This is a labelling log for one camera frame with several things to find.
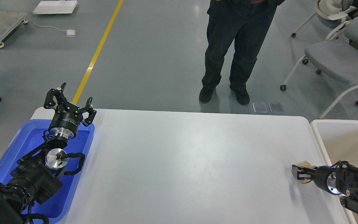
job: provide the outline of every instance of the black cable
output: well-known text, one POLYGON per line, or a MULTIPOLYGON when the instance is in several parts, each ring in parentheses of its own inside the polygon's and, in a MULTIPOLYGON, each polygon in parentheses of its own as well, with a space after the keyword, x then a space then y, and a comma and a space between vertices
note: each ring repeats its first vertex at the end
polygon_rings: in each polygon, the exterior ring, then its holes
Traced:
POLYGON ((47 132, 48 130, 44 130, 44 135, 42 136, 45 142, 53 136, 51 133, 46 134, 47 132))
MULTIPOLYGON (((34 199, 31 201, 31 203, 29 204, 29 207, 28 207, 28 209, 27 209, 27 213, 28 214, 31 214, 31 209, 32 209, 32 207, 34 206, 35 204, 34 204, 34 199)), ((32 218, 30 218, 29 219, 29 222, 30 222, 30 224, 34 224, 34 221, 33 221, 33 219, 32 218)))
POLYGON ((43 214, 27 214, 27 218, 29 219, 41 219, 44 221, 44 224, 49 224, 49 219, 46 215, 43 214))

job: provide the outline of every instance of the gray floor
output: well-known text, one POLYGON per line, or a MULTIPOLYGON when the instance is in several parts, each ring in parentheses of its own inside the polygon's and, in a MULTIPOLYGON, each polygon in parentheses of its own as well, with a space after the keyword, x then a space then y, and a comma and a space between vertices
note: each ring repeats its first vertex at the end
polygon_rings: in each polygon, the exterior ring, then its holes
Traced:
MULTIPOLYGON (((26 12, 38 25, 78 33, 66 37, 28 23, 4 40, 5 47, 0 49, 0 157, 18 128, 43 105, 50 88, 67 82, 64 93, 70 100, 74 97, 118 0, 80 0, 71 15, 33 15, 38 3, 0 0, 0 11, 26 12)), ((213 99, 207 104, 198 101, 208 6, 209 0, 124 0, 78 106, 92 96, 95 108, 256 114, 252 104, 239 105, 230 92, 233 46, 213 99)), ((316 68, 308 64, 296 71, 286 92, 279 89, 304 48, 323 40, 330 31, 315 17, 296 38, 290 37, 313 11, 310 0, 286 0, 278 7, 247 83, 251 102, 280 102, 285 111, 280 115, 312 121, 348 88, 326 75, 316 75, 316 68)), ((358 120, 357 99, 358 89, 325 118, 358 120)))

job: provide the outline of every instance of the robotic arm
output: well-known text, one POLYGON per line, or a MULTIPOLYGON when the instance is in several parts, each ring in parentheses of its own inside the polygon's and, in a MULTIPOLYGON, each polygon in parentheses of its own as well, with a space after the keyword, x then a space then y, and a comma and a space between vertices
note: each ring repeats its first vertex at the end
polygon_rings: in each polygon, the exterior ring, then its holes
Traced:
POLYGON ((7 184, 0 183, 0 224, 27 224, 33 223, 32 219, 42 219, 48 224, 45 215, 31 214, 34 201, 43 204, 63 186, 61 176, 75 175, 82 169, 85 155, 66 153, 64 148, 69 139, 75 138, 80 123, 84 126, 92 123, 96 111, 91 106, 91 97, 84 108, 68 102, 63 95, 65 85, 50 89, 45 99, 44 108, 55 110, 48 128, 50 134, 44 135, 45 142, 17 161, 19 166, 10 173, 13 179, 7 184), (89 114, 85 119, 84 112, 89 114), (80 158, 76 170, 66 171, 68 158, 80 158), (27 206, 28 214, 22 214, 27 206))
POLYGON ((342 206, 358 215, 358 168, 349 162, 314 168, 292 165, 292 174, 297 180, 313 180, 318 188, 330 194, 345 194, 340 198, 342 206))

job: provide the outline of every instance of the blue plastic bin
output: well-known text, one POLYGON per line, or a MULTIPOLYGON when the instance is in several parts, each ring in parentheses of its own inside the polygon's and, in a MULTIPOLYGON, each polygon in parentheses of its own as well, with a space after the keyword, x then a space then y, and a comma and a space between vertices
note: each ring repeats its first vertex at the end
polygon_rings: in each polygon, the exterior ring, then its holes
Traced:
MULTIPOLYGON (((18 159, 44 142, 42 135, 50 124, 51 120, 48 119, 32 119, 20 127, 8 149, 6 149, 6 152, 0 159, 1 183, 6 184, 12 179, 10 172, 18 166, 16 163, 18 159)), ((81 125, 77 136, 68 141, 68 145, 64 150, 67 153, 82 152, 86 158, 94 137, 94 130, 95 126, 93 124, 88 127, 81 125)), ((74 171, 78 166, 78 161, 78 158, 69 159, 66 165, 67 171, 74 171)), ((63 187, 44 204, 39 205, 35 203, 31 212, 45 214, 49 218, 50 224, 55 224, 61 220, 71 205, 81 173, 82 172, 79 172, 74 176, 62 176, 60 181, 63 183, 63 187)), ((34 223, 42 224, 43 222, 41 220, 34 220, 34 223)))

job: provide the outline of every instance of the white tabletop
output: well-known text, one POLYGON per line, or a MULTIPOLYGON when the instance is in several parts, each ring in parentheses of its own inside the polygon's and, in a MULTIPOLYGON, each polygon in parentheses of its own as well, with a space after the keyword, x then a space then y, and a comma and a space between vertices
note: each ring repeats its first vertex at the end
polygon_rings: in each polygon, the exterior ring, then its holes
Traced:
POLYGON ((305 118, 97 111, 60 224, 348 223, 337 197, 291 174, 304 160, 324 165, 305 118))

